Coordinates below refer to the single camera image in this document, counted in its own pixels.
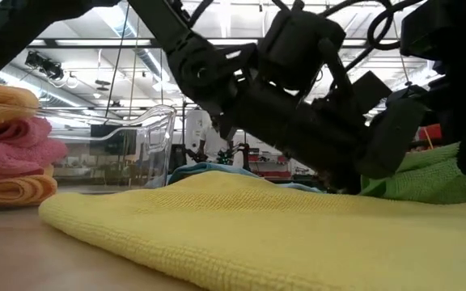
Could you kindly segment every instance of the clear plastic bin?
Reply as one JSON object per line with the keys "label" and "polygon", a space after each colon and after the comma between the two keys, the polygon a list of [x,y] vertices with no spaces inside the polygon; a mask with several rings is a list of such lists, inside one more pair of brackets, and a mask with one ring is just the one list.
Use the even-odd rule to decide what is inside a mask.
{"label": "clear plastic bin", "polygon": [[105,194],[158,188],[166,182],[175,108],[158,105],[133,120],[120,120],[88,110],[0,104],[0,124],[23,112],[44,117],[53,127],[49,138],[66,144],[67,156],[53,164],[57,192]]}

